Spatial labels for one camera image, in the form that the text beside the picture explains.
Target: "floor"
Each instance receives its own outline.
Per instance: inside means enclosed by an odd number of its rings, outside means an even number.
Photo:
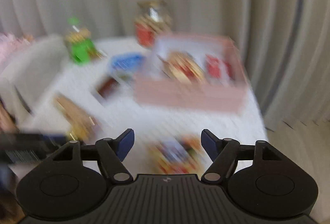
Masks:
[[[330,224],[330,122],[282,122],[276,132],[267,131],[269,142],[293,160],[318,185],[319,195],[311,216]]]

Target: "bottle cap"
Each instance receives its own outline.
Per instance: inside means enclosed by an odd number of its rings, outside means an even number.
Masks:
[[[80,21],[77,17],[70,17],[68,19],[68,23],[73,26],[73,25],[78,25]]]

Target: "beige curtain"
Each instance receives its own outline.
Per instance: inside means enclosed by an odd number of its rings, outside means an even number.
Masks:
[[[133,35],[138,0],[0,0],[0,31],[63,33],[68,17],[94,38]],[[266,126],[330,118],[330,0],[166,0],[177,31],[230,36]]]

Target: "white tablecloth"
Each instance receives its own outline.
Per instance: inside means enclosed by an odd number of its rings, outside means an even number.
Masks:
[[[146,151],[151,141],[172,139],[184,134],[200,135],[203,129],[209,129],[219,138],[236,139],[241,144],[254,144],[258,139],[267,140],[259,107],[251,90],[239,115],[139,105],[129,90],[113,96],[106,104],[100,104],[93,92],[107,72],[109,58],[125,52],[147,53],[147,50],[139,46],[134,38],[105,39],[95,44],[108,55],[107,58],[85,66],[68,64],[41,97],[34,115],[25,122],[23,128],[49,133],[67,131],[69,124],[53,103],[55,94],[60,92],[101,122],[105,132],[99,133],[95,141],[104,137],[116,138],[127,128],[135,131],[135,144],[123,162],[133,176],[152,172]],[[211,161],[208,157],[205,159],[208,166]],[[96,162],[87,162],[85,165],[98,170]]]

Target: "open box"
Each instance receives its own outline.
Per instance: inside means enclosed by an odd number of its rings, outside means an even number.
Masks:
[[[231,65],[232,83],[185,85],[170,79],[162,71],[159,57],[167,59],[171,51],[188,52],[204,71],[206,55],[218,56]],[[136,74],[135,98],[138,103],[239,112],[247,89],[239,52],[230,38],[171,34],[157,37],[151,54]]]

